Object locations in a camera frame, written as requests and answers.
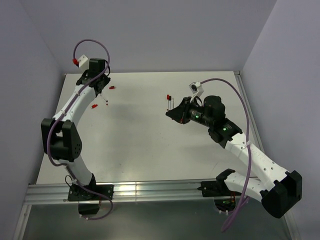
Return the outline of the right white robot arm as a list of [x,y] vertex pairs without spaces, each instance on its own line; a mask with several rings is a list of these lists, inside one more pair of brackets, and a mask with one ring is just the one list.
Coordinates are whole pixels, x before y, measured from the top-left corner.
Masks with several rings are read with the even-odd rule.
[[245,176],[233,169],[221,172],[213,181],[203,181],[198,190],[203,197],[227,196],[241,193],[262,203],[264,209],[279,219],[302,198],[302,176],[279,166],[258,147],[246,139],[243,131],[226,118],[225,105],[219,96],[210,95],[198,105],[191,97],[184,97],[166,116],[179,124],[194,121],[208,128],[211,139],[251,167],[257,180],[245,184]]

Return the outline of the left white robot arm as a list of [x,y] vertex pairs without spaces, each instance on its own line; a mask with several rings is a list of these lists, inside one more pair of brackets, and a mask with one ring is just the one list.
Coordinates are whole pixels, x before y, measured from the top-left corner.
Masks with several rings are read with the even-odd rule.
[[90,103],[110,82],[110,77],[105,74],[110,67],[105,59],[88,59],[84,55],[77,64],[84,69],[71,97],[52,118],[42,120],[41,134],[43,149],[51,164],[65,167],[74,187],[79,188],[79,194],[91,200],[96,197],[98,188],[94,174],[81,156],[83,146],[77,125]]

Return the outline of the white marker black tip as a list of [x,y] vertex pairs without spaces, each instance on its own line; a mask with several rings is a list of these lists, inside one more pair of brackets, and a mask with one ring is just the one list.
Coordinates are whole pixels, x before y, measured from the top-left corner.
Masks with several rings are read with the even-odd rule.
[[168,101],[169,101],[169,110],[172,110],[175,107],[174,98],[170,95]]

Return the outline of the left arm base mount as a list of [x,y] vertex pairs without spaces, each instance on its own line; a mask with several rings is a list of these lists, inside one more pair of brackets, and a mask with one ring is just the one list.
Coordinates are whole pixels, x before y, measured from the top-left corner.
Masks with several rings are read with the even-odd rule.
[[[110,215],[113,211],[113,184],[97,184],[95,179],[92,179],[89,185],[77,185],[72,183],[69,185],[67,196],[68,202],[78,203],[78,213],[82,218],[87,220],[101,220]],[[110,203],[110,209],[102,216],[97,216],[102,201]]]

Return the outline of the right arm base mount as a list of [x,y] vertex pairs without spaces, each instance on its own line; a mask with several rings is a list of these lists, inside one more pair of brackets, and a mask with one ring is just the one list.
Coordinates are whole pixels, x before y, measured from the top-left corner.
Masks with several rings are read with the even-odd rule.
[[201,194],[204,198],[224,197],[223,199],[214,201],[216,207],[221,211],[230,211],[236,206],[236,193],[230,191],[222,182],[217,180],[202,181],[197,190],[201,191]]

